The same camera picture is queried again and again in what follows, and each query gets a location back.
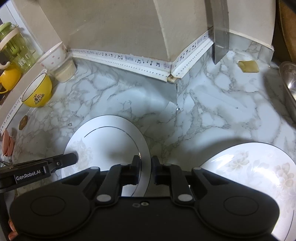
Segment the stainless steel bowl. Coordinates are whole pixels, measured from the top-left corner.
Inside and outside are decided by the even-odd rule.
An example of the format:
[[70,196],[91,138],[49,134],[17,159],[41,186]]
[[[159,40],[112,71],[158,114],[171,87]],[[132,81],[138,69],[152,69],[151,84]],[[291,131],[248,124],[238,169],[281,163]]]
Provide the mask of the stainless steel bowl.
[[296,64],[282,62],[279,66],[280,75],[284,81],[284,97],[288,112],[296,123]]

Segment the green jar lid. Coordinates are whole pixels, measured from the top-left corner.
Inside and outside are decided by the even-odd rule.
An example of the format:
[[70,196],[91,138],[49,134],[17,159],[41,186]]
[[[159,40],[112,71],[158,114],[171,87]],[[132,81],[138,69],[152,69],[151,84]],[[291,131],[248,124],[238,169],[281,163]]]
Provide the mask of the green jar lid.
[[2,32],[2,30],[5,29],[6,27],[10,27],[10,26],[11,26],[11,22],[1,24],[0,32]]

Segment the white edge trim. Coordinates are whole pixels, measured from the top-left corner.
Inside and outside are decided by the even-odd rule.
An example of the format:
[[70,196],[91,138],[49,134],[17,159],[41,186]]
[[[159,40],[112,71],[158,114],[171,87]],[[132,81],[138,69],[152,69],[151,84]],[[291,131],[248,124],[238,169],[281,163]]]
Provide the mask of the white edge trim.
[[108,51],[86,49],[70,49],[69,51],[75,58],[87,59],[167,82],[170,75],[182,78],[213,45],[213,39],[214,31],[211,27],[185,48],[173,63]]
[[195,41],[193,41],[190,45],[185,48],[182,53],[176,58],[176,60],[172,63],[172,73],[180,64],[183,63],[189,56],[192,56],[196,50],[199,50],[204,41],[207,39],[214,40],[214,28],[211,27],[208,31],[206,31],[203,35],[198,37]]
[[125,69],[162,81],[170,75],[171,63],[146,57],[118,54],[107,51],[71,49],[73,57]]
[[264,45],[267,48],[270,48],[270,49],[274,50],[274,48],[273,48],[272,45],[270,45],[268,43],[265,43],[265,42],[263,42],[263,41],[261,41],[259,39],[253,38],[252,36],[249,36],[247,34],[244,34],[244,33],[241,33],[241,32],[235,31],[235,30],[232,30],[232,29],[230,29],[229,32],[232,33],[232,34],[235,34],[235,35],[242,36],[242,37],[244,37],[246,39],[250,39],[250,40],[255,41],[255,42],[257,42],[257,43],[259,43],[261,45]]
[[204,55],[204,53],[214,44],[213,40],[206,39],[197,49],[182,61],[177,68],[172,71],[172,76],[176,78],[183,78],[184,75],[193,67],[193,65]]

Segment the wall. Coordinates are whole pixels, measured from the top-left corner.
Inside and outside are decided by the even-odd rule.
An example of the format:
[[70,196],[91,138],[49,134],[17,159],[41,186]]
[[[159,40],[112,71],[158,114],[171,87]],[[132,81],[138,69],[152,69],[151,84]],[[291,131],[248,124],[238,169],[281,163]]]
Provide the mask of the wall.
[[154,3],[170,61],[212,26],[207,20],[205,0],[154,0]]
[[270,47],[276,0],[227,0],[227,3],[230,32]]
[[43,52],[61,41],[35,0],[12,0],[16,11]]
[[[62,40],[71,48],[173,61],[212,26],[210,0],[13,2],[43,51]],[[270,47],[275,0],[227,2],[230,32]]]
[[64,44],[168,60],[153,0],[38,0]]

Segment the orange object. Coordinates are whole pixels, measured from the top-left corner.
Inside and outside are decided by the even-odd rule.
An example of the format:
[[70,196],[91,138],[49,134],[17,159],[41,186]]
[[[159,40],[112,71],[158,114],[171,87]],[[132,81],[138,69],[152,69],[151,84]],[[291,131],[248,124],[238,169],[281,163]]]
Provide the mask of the orange object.
[[8,234],[8,238],[9,240],[13,240],[17,235],[18,233],[16,231],[12,231]]
[[12,155],[14,146],[15,146],[15,142],[13,141],[12,138],[10,138],[10,143],[9,143],[9,148],[8,148],[8,151],[7,151],[7,156]]
[[9,134],[7,129],[4,130],[4,134],[3,134],[3,141],[2,141],[2,154],[5,155],[8,151],[8,147],[9,147]]

